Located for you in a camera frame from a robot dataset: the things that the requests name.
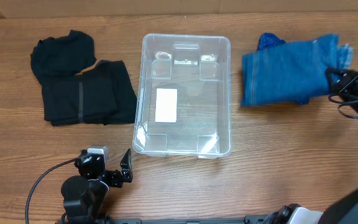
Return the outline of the black pants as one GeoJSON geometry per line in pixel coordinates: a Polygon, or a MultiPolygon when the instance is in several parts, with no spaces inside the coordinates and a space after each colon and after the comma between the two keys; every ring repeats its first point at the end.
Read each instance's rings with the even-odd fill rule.
{"type": "Polygon", "coordinates": [[[137,97],[123,61],[101,60],[92,70],[42,87],[44,119],[52,126],[131,124],[137,97]]]}

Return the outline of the blue denim jeans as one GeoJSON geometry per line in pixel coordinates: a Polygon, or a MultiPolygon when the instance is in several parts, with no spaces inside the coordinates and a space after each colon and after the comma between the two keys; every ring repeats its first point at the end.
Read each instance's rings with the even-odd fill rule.
{"type": "Polygon", "coordinates": [[[309,99],[331,93],[325,71],[350,68],[353,48],[340,45],[337,34],[286,42],[242,56],[242,106],[260,106],[309,99]]]}

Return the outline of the sparkly blue garment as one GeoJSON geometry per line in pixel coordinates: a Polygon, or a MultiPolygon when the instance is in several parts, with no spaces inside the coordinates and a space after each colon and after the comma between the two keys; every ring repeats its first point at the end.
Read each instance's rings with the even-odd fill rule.
{"type": "Polygon", "coordinates": [[[285,44],[283,39],[280,39],[273,33],[263,33],[259,38],[257,50],[263,50],[277,45],[285,44]]]}

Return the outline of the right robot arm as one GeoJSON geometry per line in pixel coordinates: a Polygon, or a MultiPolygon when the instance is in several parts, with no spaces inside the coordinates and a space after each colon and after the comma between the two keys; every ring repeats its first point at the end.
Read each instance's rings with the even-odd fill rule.
{"type": "MultiPolygon", "coordinates": [[[[354,70],[325,71],[332,93],[328,100],[337,104],[337,109],[350,107],[357,115],[342,115],[358,119],[358,72],[354,70]]],[[[354,190],[330,205],[325,211],[309,210],[299,204],[285,205],[264,219],[264,223],[358,223],[358,182],[350,181],[354,190]]]]}

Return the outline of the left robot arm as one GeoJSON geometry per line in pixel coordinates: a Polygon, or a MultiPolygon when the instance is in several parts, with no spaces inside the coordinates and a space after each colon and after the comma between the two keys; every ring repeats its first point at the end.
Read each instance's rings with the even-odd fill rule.
{"type": "Polygon", "coordinates": [[[111,217],[101,214],[104,199],[111,187],[121,188],[133,180],[131,150],[120,161],[120,170],[107,170],[109,149],[91,147],[82,150],[74,159],[79,174],[64,181],[61,187],[65,215],[68,223],[112,223],[111,217]]]}

